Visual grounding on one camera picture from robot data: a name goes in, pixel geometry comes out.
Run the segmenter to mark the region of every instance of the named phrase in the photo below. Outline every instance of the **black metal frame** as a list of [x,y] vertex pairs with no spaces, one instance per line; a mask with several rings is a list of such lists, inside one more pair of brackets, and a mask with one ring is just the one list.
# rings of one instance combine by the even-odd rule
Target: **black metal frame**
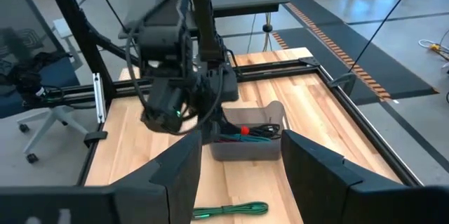
[[[88,66],[92,72],[100,73],[100,76],[102,76],[107,109],[109,109],[109,106],[114,98],[123,98],[135,95],[136,93],[131,81],[112,81],[105,63],[98,52],[97,45],[101,45],[103,48],[118,55],[120,58],[124,58],[122,53],[123,50],[114,44],[111,44],[106,38],[98,34],[88,24],[86,16],[79,8],[76,0],[56,0],[56,3],[67,21],[72,34],[78,42]],[[138,65],[137,58],[134,58],[133,62],[135,65]],[[366,135],[368,140],[375,146],[377,151],[382,155],[403,183],[410,186],[422,185],[412,171],[401,161],[400,157],[398,157],[397,154],[394,153],[394,151],[389,147],[382,136],[380,136],[369,121],[360,113],[355,104],[353,104],[353,102],[349,99],[348,95],[344,93],[339,86],[336,86],[331,82],[332,78],[322,68],[322,66],[315,61],[315,59],[304,58],[283,62],[246,65],[239,67],[239,70],[243,73],[243,78],[239,79],[240,82],[274,79],[279,77],[292,77],[301,74],[319,75],[323,83],[325,83],[328,87],[329,91],[335,96],[341,106],[343,106],[351,118],[357,123],[358,127]],[[139,80],[139,86],[142,87],[143,91],[151,91],[151,86],[148,81]],[[53,103],[53,106],[84,103],[95,100],[92,85],[63,88],[63,93],[56,92],[55,94],[63,94],[65,98],[62,102]],[[101,131],[102,127],[103,124],[100,124],[98,126],[98,130]],[[81,175],[77,183],[78,185],[83,185],[85,183],[97,145],[98,143],[93,143],[89,147],[88,156],[83,165]]]

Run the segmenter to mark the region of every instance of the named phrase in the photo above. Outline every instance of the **wooden tabletop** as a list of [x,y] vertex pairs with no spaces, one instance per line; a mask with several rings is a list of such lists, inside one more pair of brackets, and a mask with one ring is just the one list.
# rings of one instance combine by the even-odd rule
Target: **wooden tabletop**
[[[306,48],[238,55],[240,65],[311,57]],[[121,79],[128,77],[123,71]],[[316,74],[239,84],[240,99],[224,107],[264,107],[283,103],[290,128],[371,171],[398,181],[394,172],[363,135],[344,108]],[[153,133],[140,122],[142,106],[136,97],[112,101],[86,185],[107,185],[141,167],[179,139]],[[290,191],[282,160],[217,162],[203,147],[201,177],[195,206],[222,206],[264,201],[263,216],[219,216],[202,223],[302,223]]]

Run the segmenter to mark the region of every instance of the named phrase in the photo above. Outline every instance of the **black floor mat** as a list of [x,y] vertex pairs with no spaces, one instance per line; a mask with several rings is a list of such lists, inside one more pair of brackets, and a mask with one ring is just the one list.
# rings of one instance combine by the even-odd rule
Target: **black floor mat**
[[[348,68],[344,63],[335,57],[309,30],[305,28],[295,28],[276,32],[289,48],[305,47],[309,49],[310,53],[314,55],[332,77],[340,76],[348,71]],[[350,98],[356,105],[364,105],[379,101],[379,98],[375,93],[372,92],[360,79],[356,80]]]
[[[315,1],[290,0],[290,3],[306,15],[310,21],[319,28],[319,30],[310,29],[310,32],[314,32],[317,36],[319,36],[318,34],[321,32],[321,36],[325,36],[324,39],[330,40],[352,60],[357,59],[363,47],[368,43],[367,39]],[[303,19],[296,15],[289,7],[285,7],[298,21],[307,27],[306,22]],[[286,37],[285,34],[282,35],[282,33],[283,32],[279,32],[281,38],[288,39],[288,37]],[[330,48],[330,46],[325,45],[325,43],[317,42],[320,43],[321,46]],[[302,45],[302,42],[300,44],[298,39],[290,39],[289,47],[297,48]],[[326,62],[331,61],[331,59],[324,58],[324,55],[317,55],[313,52],[312,54],[320,60],[321,64],[323,64],[323,66],[330,72],[332,77],[335,78],[344,73],[343,70],[337,69],[337,66],[333,64],[329,64],[328,66],[325,65],[327,64]],[[337,58],[337,55],[330,51],[326,53],[326,56],[333,57],[335,60],[341,62],[341,60]],[[376,84],[380,85],[380,88],[383,88],[389,93],[392,99],[411,98],[437,93],[432,86],[428,85],[428,83],[413,74],[410,70],[402,66],[374,44],[369,45],[368,49],[357,62],[357,65],[374,79]],[[364,97],[367,96],[366,94],[362,95],[360,93],[355,93],[354,95],[354,98],[362,98],[362,100],[366,100]]]

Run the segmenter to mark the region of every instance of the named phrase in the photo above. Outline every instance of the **black desk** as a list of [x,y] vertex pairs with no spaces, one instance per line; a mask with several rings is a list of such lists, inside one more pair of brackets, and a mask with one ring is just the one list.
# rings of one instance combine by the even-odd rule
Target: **black desk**
[[[290,0],[212,0],[214,17],[228,17],[245,14],[270,13],[279,9],[279,4],[288,3]],[[143,4],[136,1],[131,5],[128,15],[123,21],[125,27],[132,27],[133,23],[144,15],[152,4]],[[197,28],[192,14],[186,16],[187,26],[193,37],[197,35]],[[119,33],[119,39],[126,39],[127,34],[123,30]]]

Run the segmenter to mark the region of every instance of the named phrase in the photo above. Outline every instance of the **wooden table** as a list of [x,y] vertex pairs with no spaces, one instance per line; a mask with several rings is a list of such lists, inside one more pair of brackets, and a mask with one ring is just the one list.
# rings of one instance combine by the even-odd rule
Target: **wooden table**
[[[240,65],[311,57],[306,48],[237,56]],[[123,71],[121,79],[128,78]],[[347,159],[399,181],[362,134],[344,108],[316,74],[239,84],[240,99],[224,107],[264,107],[283,103],[292,130],[343,154]],[[153,133],[140,122],[142,106],[136,97],[112,101],[86,185],[107,185],[136,170],[164,151],[179,137]],[[196,206],[222,206],[264,201],[263,216],[219,216],[202,223],[302,223],[290,191],[282,160],[275,162],[217,162],[203,147]]]

